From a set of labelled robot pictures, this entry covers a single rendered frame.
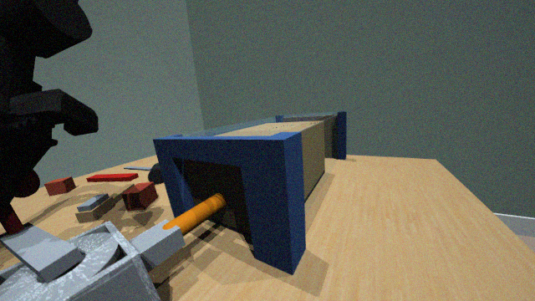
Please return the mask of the wooden-handled mallet with black head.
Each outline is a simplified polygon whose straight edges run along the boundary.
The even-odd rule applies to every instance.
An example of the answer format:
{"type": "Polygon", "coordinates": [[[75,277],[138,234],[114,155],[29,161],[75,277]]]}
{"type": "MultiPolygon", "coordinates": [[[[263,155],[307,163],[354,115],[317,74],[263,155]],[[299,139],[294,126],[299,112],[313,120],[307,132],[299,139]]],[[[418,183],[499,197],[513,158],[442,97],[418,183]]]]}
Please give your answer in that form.
{"type": "Polygon", "coordinates": [[[160,168],[159,163],[155,163],[152,166],[151,171],[148,174],[148,181],[154,182],[155,185],[159,185],[163,182],[163,177],[161,174],[161,168],[160,168]]]}

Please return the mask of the dark blue rectangular frame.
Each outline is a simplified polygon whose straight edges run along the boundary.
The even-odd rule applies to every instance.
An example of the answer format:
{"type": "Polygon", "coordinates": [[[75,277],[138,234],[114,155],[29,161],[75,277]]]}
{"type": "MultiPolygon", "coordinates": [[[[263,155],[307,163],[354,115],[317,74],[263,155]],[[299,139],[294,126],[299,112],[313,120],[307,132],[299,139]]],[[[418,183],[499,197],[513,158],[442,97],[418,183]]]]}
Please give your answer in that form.
{"type": "Polygon", "coordinates": [[[293,136],[153,140],[174,218],[192,209],[184,160],[240,166],[255,258],[290,275],[299,265],[293,136]]]}

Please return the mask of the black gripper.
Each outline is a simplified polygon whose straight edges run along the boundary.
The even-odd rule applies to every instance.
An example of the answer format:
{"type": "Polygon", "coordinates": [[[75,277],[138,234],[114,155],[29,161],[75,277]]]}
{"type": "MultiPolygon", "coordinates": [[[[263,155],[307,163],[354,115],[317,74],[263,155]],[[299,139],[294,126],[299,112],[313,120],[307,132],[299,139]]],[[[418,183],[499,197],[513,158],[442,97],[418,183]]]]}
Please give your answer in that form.
{"type": "Polygon", "coordinates": [[[71,135],[99,130],[99,117],[61,89],[42,91],[33,73],[0,54],[0,211],[6,210],[22,184],[52,146],[52,128],[64,124],[71,135]]]}

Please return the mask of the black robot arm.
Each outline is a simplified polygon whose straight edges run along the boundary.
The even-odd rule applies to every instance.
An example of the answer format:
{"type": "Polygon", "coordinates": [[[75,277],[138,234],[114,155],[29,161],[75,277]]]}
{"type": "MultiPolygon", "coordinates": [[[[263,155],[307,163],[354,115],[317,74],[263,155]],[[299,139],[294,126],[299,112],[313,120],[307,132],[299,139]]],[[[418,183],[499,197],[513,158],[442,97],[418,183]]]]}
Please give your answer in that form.
{"type": "Polygon", "coordinates": [[[34,70],[35,58],[90,38],[93,29],[79,0],[0,0],[0,54],[34,70]]]}

